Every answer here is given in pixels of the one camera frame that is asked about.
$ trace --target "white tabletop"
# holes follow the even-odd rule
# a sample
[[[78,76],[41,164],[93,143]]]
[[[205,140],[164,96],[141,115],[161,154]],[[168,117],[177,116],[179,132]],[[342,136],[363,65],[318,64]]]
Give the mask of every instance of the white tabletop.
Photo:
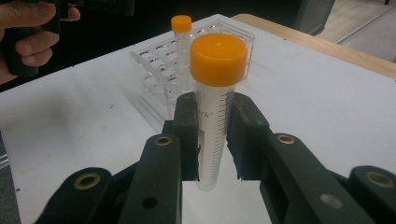
[[[290,133],[330,170],[348,175],[374,165],[396,173],[396,83],[262,30],[215,15],[256,36],[249,75],[236,91],[253,99],[275,133]],[[0,129],[8,152],[22,223],[32,223],[75,171],[115,174],[140,158],[158,132],[143,116],[130,52],[172,33],[76,65],[0,94]],[[224,150],[210,192],[183,183],[183,223],[270,223],[259,182],[236,179]]]

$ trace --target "black handheld device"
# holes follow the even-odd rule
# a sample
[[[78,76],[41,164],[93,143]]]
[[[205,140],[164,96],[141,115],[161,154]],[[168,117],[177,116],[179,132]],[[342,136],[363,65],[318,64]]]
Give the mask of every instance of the black handheld device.
[[[22,0],[29,4],[36,4],[39,0]],[[10,2],[9,0],[0,0],[0,4]],[[61,32],[61,19],[67,19],[68,4],[86,7],[93,10],[104,11],[108,13],[133,16],[134,0],[45,0],[56,6],[55,16],[42,28],[46,31],[59,34]],[[9,72],[19,77],[34,76],[38,73],[38,68],[28,66],[21,61],[21,55],[15,50],[15,44],[24,39],[26,36],[34,33],[31,27],[9,28],[3,41],[0,43],[3,47]]]

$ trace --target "wooden edge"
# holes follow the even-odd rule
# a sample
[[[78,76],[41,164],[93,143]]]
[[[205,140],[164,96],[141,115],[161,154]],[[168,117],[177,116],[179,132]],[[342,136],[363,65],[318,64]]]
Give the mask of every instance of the wooden edge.
[[[288,39],[310,49],[325,53],[334,58],[353,63],[370,71],[396,79],[396,63],[391,63],[375,56],[334,44],[330,41],[308,35],[289,27],[276,24],[248,14],[239,14],[233,17],[248,25],[264,30],[273,35]]]

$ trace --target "orange cap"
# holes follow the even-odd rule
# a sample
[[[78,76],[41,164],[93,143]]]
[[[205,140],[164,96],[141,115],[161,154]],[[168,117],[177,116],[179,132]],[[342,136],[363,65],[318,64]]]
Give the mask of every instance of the orange cap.
[[[172,31],[176,33],[186,33],[191,30],[191,18],[189,16],[175,16],[171,20]]]
[[[247,56],[247,45],[236,36],[201,35],[191,44],[191,75],[207,86],[232,86],[244,76]]]

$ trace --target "plastic tube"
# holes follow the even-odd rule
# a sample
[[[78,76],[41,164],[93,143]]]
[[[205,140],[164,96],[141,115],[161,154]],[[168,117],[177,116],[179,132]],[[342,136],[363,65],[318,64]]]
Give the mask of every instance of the plastic tube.
[[[175,33],[177,66],[176,76],[183,93],[192,90],[190,76],[191,18],[185,15],[175,16],[171,20]]]
[[[233,35],[209,34],[191,44],[191,75],[196,80],[199,113],[199,177],[201,190],[212,190],[233,101],[233,90],[245,74],[248,48]]]

